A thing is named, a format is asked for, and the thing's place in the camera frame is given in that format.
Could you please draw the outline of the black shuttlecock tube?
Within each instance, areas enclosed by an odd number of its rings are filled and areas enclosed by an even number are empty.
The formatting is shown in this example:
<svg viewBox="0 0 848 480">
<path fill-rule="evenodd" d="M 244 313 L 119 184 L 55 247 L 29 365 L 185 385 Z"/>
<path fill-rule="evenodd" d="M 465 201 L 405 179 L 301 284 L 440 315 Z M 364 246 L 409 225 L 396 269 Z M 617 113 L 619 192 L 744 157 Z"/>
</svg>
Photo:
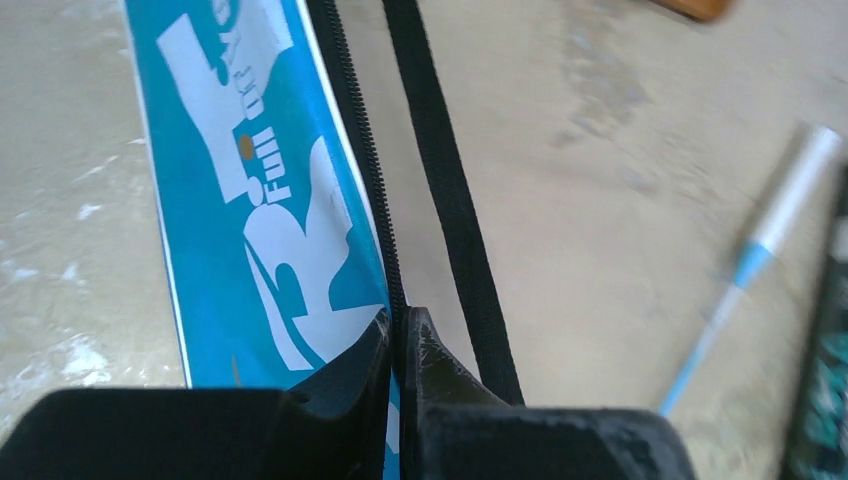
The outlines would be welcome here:
<svg viewBox="0 0 848 480">
<path fill-rule="evenodd" d="M 780 479 L 847 477 L 847 169 L 824 251 Z"/>
</svg>

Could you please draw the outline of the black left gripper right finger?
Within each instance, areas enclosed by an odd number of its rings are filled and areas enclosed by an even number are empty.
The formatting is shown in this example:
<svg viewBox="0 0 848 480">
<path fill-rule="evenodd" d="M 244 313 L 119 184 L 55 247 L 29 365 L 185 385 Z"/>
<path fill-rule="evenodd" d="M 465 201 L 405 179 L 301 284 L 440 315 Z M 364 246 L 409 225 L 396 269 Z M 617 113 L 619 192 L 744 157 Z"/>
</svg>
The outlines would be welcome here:
<svg viewBox="0 0 848 480">
<path fill-rule="evenodd" d="M 640 409 L 512 406 L 438 336 L 427 309 L 405 313 L 404 479 L 693 479 L 672 425 Z"/>
</svg>

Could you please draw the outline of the blue racket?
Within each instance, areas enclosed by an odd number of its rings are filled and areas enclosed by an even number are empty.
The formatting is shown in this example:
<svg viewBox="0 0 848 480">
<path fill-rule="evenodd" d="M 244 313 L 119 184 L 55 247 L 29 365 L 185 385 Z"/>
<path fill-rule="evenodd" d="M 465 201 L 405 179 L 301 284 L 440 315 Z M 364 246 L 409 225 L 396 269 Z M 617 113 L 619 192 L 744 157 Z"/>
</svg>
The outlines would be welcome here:
<svg viewBox="0 0 848 480">
<path fill-rule="evenodd" d="M 803 126 L 791 140 L 787 157 L 736 256 L 730 282 L 660 403 L 661 416 L 670 415 L 743 293 L 778 256 L 807 199 L 840 154 L 843 143 L 839 133 L 824 125 Z"/>
</svg>

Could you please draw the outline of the blue racket bag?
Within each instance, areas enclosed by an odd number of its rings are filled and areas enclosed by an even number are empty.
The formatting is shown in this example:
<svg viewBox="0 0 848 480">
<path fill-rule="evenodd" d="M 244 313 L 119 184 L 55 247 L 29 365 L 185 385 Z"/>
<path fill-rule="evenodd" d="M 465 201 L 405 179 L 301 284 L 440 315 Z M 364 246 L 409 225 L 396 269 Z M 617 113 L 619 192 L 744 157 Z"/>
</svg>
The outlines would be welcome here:
<svg viewBox="0 0 848 480">
<path fill-rule="evenodd" d="M 419 6 L 383 5 L 478 364 L 524 406 Z M 333 1 L 128 1 L 185 389 L 289 390 L 389 318 L 383 474 L 401 476 L 408 302 Z"/>
</svg>

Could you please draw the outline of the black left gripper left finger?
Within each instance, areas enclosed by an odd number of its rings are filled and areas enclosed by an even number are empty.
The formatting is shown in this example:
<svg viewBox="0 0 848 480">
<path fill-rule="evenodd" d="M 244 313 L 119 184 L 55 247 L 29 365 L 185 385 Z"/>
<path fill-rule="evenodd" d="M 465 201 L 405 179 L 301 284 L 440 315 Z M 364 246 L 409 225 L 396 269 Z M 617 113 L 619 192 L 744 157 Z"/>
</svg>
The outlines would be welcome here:
<svg viewBox="0 0 848 480">
<path fill-rule="evenodd" d="M 5 479 L 378 479 L 390 379 L 379 312 L 289 390 L 74 388 L 47 394 L 1 448 Z"/>
</svg>

